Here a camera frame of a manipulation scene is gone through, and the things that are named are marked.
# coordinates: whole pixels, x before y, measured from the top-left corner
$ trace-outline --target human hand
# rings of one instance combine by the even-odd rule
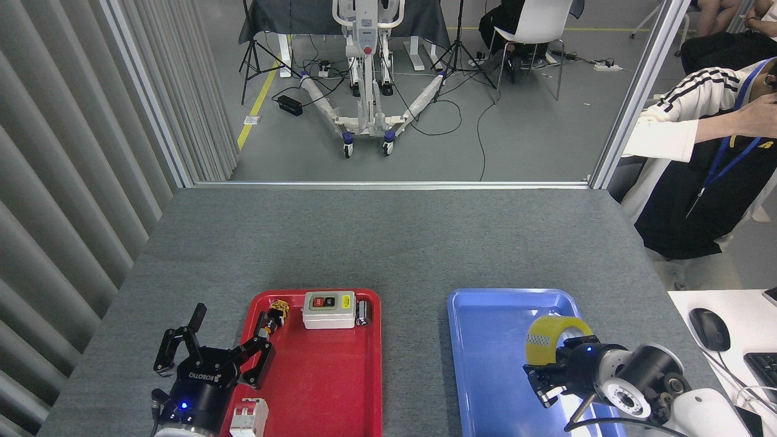
[[[733,115],[737,135],[777,138],[777,93],[760,96]]]

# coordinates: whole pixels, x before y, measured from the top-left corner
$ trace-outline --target gray tabletop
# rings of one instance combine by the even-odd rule
[[[150,393],[172,385],[152,371],[162,332],[205,302],[201,344],[232,347],[251,298],[279,288],[380,295],[386,436],[461,435],[446,310],[457,288],[560,288],[603,341],[660,343],[692,386],[720,389],[604,191],[189,189],[39,435],[148,435]]]

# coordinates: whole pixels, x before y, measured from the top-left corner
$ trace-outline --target striped sleeve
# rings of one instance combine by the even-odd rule
[[[687,76],[640,114],[624,156],[689,161],[699,118],[733,108],[743,74],[705,68]]]

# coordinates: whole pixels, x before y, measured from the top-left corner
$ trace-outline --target earphone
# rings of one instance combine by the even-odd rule
[[[771,89],[773,89],[773,90],[777,91],[777,78],[775,78],[775,79],[773,79],[773,80],[771,80],[771,81],[770,81],[770,80],[769,80],[769,77],[770,77],[770,76],[771,76],[772,78],[775,78],[775,76],[774,76],[774,75],[766,75],[766,77],[764,77],[764,85],[766,85],[766,86],[768,86],[769,88],[771,88]]]

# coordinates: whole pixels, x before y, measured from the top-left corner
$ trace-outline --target blue lanyard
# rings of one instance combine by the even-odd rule
[[[737,100],[734,103],[733,110],[739,110],[742,107],[742,103],[744,103],[744,95],[747,94],[747,89],[750,87],[751,82],[753,82],[755,76],[757,76],[758,73],[764,68],[764,66],[771,60],[772,59],[770,58],[766,61],[763,61],[755,70],[753,70],[753,72],[750,73],[747,79],[745,79],[742,87],[739,90],[739,94],[737,95]],[[699,194],[696,195],[696,199],[693,201],[693,205],[691,205],[690,209],[688,209],[688,212],[685,214],[686,218],[688,218],[688,216],[691,214],[691,211],[693,211],[693,208],[695,208],[696,204],[699,202],[699,199],[702,198],[704,190],[711,183],[723,177],[724,174],[728,173],[729,170],[741,162],[742,159],[744,159],[744,157],[755,148],[759,141],[761,141],[761,137],[755,138],[749,145],[747,145],[747,148],[742,153],[734,157],[734,159],[732,159],[728,165],[723,167],[723,170],[720,170],[720,173],[716,173],[718,167],[720,166],[720,161],[723,160],[723,154],[725,154],[726,149],[729,148],[731,137],[725,137],[723,141],[720,142],[720,147],[718,148],[718,152],[715,154],[713,164],[709,168],[709,173],[707,173],[706,179],[704,179],[704,185],[702,186],[702,189],[699,190]]]

